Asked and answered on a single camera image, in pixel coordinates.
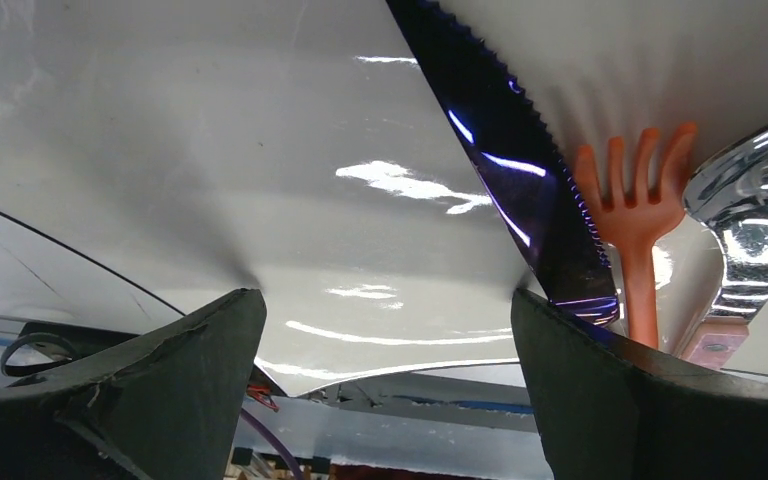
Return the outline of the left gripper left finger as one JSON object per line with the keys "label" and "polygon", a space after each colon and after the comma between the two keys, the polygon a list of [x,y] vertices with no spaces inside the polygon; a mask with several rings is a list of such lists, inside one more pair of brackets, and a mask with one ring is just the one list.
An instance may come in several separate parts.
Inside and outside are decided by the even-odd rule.
{"label": "left gripper left finger", "polygon": [[219,479],[267,309],[238,289],[0,388],[0,479]]}

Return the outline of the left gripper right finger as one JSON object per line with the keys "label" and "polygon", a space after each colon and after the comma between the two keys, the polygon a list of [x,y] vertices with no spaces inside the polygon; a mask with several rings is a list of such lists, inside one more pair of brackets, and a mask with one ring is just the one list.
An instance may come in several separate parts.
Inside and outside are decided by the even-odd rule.
{"label": "left gripper right finger", "polygon": [[527,290],[513,338],[558,479],[768,479],[768,383],[591,325]]}

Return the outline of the dark blue plastic knife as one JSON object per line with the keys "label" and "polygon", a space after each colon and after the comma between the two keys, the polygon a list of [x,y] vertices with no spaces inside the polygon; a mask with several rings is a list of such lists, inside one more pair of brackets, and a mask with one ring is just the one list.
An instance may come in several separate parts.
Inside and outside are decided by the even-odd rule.
{"label": "dark blue plastic knife", "polygon": [[518,78],[438,2],[387,5],[548,300],[594,325],[616,321],[619,300],[595,221]]}

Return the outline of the white square plate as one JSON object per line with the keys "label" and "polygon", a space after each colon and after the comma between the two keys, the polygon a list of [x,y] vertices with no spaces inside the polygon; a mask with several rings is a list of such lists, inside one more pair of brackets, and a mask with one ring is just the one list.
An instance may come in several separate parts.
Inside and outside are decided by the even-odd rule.
{"label": "white square plate", "polygon": [[[768,123],[768,1],[440,1],[565,156]],[[0,316],[143,333],[262,290],[287,394],[524,386],[527,265],[386,1],[0,1]]]}

